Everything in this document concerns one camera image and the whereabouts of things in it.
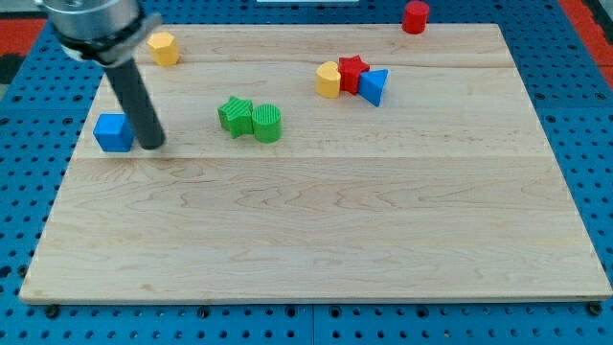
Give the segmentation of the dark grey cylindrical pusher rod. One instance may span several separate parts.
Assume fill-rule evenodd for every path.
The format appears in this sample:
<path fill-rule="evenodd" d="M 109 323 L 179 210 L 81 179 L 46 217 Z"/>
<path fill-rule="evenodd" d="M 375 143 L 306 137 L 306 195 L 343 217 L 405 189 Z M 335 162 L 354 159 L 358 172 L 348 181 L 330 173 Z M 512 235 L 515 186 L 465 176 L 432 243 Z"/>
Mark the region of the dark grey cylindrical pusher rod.
<path fill-rule="evenodd" d="M 162 147 L 166 135 L 135 60 L 105 67 L 104 72 L 140 146 L 144 150 Z"/>

